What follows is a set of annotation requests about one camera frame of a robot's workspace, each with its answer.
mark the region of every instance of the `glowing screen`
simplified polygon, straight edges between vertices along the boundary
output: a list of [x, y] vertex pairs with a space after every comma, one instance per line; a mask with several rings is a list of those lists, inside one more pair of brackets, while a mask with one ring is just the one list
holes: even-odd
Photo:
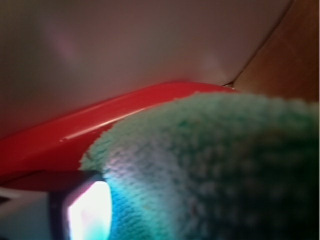
[[71, 240], [107, 240], [112, 220], [110, 188], [96, 181], [67, 209]]

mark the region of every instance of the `white surface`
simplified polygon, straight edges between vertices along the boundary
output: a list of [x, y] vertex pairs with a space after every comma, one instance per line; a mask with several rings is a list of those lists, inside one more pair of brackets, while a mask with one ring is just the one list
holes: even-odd
[[227, 84], [291, 1], [47, 2], [0, 2], [0, 138], [175, 78]]
[[9, 240], [50, 240], [48, 194], [0, 187], [0, 237]]

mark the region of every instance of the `wooden surface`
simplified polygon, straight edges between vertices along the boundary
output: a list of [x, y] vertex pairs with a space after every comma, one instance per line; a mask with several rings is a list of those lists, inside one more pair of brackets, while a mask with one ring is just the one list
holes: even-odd
[[319, 0], [295, 0], [233, 85], [246, 93], [319, 101]]

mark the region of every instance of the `red plastic edge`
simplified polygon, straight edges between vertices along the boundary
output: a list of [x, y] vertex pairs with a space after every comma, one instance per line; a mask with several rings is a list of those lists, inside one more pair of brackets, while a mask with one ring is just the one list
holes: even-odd
[[76, 170], [83, 153], [116, 121], [196, 92], [236, 91], [206, 83], [170, 82], [97, 103], [0, 139], [0, 175], [14, 171]]

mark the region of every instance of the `green fuzzy fabric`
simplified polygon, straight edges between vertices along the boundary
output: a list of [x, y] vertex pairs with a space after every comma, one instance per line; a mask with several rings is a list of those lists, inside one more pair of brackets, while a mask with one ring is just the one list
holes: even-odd
[[111, 240], [319, 239], [319, 104], [204, 93], [142, 111], [81, 170], [111, 188]]

